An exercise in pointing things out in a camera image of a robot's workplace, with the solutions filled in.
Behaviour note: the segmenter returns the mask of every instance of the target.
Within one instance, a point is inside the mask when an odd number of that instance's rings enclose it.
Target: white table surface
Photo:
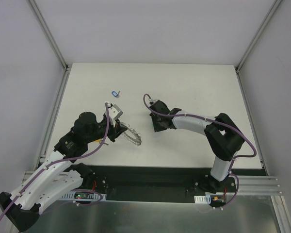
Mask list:
[[[120,98],[117,99],[111,92],[119,90]],[[150,112],[143,104],[144,93],[162,100],[169,109],[177,107],[205,116],[226,113],[254,143],[234,66],[74,63],[47,156],[80,113],[93,112],[99,122],[104,102],[111,101],[124,112],[120,120],[140,133],[141,146],[121,135],[115,143],[107,139],[109,146],[77,162],[111,166],[212,167],[215,156],[205,136],[186,130],[154,132]],[[97,146],[98,143],[90,143],[89,151]],[[245,143],[238,154],[252,154],[252,150]],[[259,157],[238,159],[234,168],[260,169]]]

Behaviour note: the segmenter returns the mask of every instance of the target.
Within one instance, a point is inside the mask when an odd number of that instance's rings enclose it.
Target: red wire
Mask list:
[[[227,193],[227,188],[224,187],[224,200],[226,201],[226,193]]]
[[[93,182],[93,187],[92,187],[92,191],[95,190],[95,187],[96,187],[96,181]]]

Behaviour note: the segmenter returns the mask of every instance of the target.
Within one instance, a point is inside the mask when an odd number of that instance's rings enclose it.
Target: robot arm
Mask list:
[[[210,175],[200,181],[198,185],[207,192],[216,193],[224,185],[232,159],[242,147],[244,140],[231,129],[206,121],[206,119],[216,120],[238,129],[237,126],[224,113],[220,113],[216,117],[205,116],[203,119],[199,119],[187,116],[191,114],[179,108],[174,108],[170,111],[167,105],[160,100],[150,102],[150,104],[150,109],[155,112],[174,115],[174,117],[168,117],[151,113],[150,116],[155,132],[166,129],[185,129],[206,136],[216,157]]]
[[[71,130],[63,136],[55,145],[50,157],[17,189],[11,193],[0,193],[0,208],[4,211],[12,200],[18,196],[15,203],[6,212],[6,216],[12,221],[20,232],[29,229],[53,202],[68,191],[86,185],[92,181],[93,171],[84,164],[74,165],[79,156],[87,151],[87,144],[104,137],[107,124],[109,124],[108,138],[115,139],[127,127],[120,124],[119,117],[123,114],[118,106],[108,103],[110,122],[107,122],[106,114],[98,123],[96,115],[91,112],[80,114],[74,122]],[[62,161],[49,166],[52,162],[67,158],[76,160]],[[70,171],[65,177],[52,182],[61,172],[67,168]],[[32,182],[25,191],[20,191],[29,182]]]

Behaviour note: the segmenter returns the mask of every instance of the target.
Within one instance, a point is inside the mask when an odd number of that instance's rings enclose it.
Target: blue object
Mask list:
[[[112,94],[114,97],[119,98],[118,93],[116,93],[115,91],[111,92],[111,94]]]

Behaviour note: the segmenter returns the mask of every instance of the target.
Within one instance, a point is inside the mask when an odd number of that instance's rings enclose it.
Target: coiled spring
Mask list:
[[[123,132],[123,136],[130,141],[131,143],[140,146],[141,145],[141,137],[139,133],[137,133],[134,129],[130,128],[130,125],[126,125],[125,123],[121,122],[120,124],[124,125],[127,127],[127,130],[132,133],[132,135],[135,136],[135,138],[132,138],[129,136],[126,132]]]

